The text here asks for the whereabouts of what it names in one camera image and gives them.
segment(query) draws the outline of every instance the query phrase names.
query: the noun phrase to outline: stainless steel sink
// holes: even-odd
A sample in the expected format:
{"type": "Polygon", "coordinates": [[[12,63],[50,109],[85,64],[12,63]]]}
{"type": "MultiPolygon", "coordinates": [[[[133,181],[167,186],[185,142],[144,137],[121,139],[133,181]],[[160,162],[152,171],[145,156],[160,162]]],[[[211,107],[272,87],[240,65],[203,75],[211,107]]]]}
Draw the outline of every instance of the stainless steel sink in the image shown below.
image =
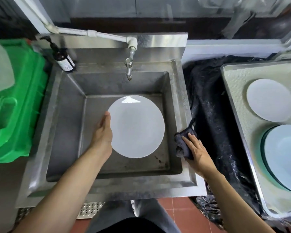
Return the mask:
{"type": "MultiPolygon", "coordinates": [[[[136,35],[131,81],[122,61],[128,54],[124,43],[86,36],[51,37],[74,51],[77,70],[66,74],[53,67],[16,207],[36,206],[88,147],[103,113],[116,99],[132,94],[149,98],[161,110],[163,141],[140,159],[113,151],[85,202],[205,195],[204,180],[175,156],[174,134],[191,120],[182,65],[175,60],[183,54],[187,34],[136,35]]],[[[49,45],[43,44],[45,54],[51,54],[49,45]]]]}
{"type": "Polygon", "coordinates": [[[110,105],[125,95],[142,95],[153,101],[165,120],[165,135],[151,155],[131,159],[112,151],[98,179],[182,173],[175,156],[177,132],[172,102],[171,78],[166,71],[125,73],[73,73],[63,76],[59,86],[58,119],[47,169],[47,181],[60,176],[87,149],[96,123],[110,105]]]}

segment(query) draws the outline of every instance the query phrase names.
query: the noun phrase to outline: faucet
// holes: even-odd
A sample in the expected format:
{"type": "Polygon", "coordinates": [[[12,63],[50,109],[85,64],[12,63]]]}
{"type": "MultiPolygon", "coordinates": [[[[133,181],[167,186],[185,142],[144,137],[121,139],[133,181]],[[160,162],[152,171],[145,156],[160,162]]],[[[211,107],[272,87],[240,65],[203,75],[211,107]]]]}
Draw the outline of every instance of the faucet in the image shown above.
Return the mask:
{"type": "Polygon", "coordinates": [[[126,58],[125,60],[125,65],[127,67],[126,76],[127,76],[128,81],[132,80],[132,65],[133,65],[132,59],[134,58],[135,50],[136,50],[135,47],[133,46],[129,47],[129,57],[126,58]]]}

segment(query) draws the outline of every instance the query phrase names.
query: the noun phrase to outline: dark cloth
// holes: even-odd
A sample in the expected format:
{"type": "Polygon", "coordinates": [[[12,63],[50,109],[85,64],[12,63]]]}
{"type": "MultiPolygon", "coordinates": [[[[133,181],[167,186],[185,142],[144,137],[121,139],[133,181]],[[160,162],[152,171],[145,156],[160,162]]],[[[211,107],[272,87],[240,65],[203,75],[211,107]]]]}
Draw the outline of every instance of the dark cloth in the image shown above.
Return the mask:
{"type": "Polygon", "coordinates": [[[189,137],[187,136],[188,133],[191,133],[192,135],[197,137],[196,132],[192,128],[193,123],[194,123],[194,120],[192,120],[190,122],[189,126],[186,129],[184,129],[182,132],[175,134],[175,143],[177,145],[177,147],[176,147],[176,156],[177,157],[180,157],[180,158],[184,157],[184,158],[188,158],[190,160],[194,160],[194,157],[193,157],[191,150],[185,144],[185,142],[182,140],[182,136],[189,139],[189,137]]]}
{"type": "Polygon", "coordinates": [[[99,231],[99,233],[114,233],[114,232],[123,232],[123,233],[166,233],[153,222],[144,219],[144,218],[128,218],[122,220],[106,229],[99,231]]]}

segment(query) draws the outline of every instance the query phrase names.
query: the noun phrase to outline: white tray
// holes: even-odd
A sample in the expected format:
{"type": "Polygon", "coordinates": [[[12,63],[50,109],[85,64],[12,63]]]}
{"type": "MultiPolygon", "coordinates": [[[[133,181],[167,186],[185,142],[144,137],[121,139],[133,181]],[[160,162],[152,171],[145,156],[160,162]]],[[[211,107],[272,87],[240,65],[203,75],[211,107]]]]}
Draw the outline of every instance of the white tray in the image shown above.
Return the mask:
{"type": "Polygon", "coordinates": [[[268,129],[280,124],[291,124],[291,118],[285,123],[260,118],[250,109],[246,92],[248,86],[260,78],[280,82],[291,92],[291,61],[230,64],[223,65],[221,71],[262,207],[271,217],[289,217],[291,192],[280,186],[266,171],[261,159],[260,141],[268,129]]]}

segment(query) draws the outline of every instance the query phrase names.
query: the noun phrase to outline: jeans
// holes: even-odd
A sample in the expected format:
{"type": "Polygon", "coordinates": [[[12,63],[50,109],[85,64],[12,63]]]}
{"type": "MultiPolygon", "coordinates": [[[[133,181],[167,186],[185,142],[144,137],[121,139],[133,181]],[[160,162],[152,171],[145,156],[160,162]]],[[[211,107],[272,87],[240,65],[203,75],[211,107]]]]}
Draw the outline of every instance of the jeans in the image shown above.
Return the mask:
{"type": "MultiPolygon", "coordinates": [[[[166,233],[181,233],[156,199],[135,200],[135,211],[138,217],[151,221],[166,233]]],[[[86,233],[97,233],[115,223],[132,217],[136,216],[129,200],[106,202],[92,218],[86,233]]]]}

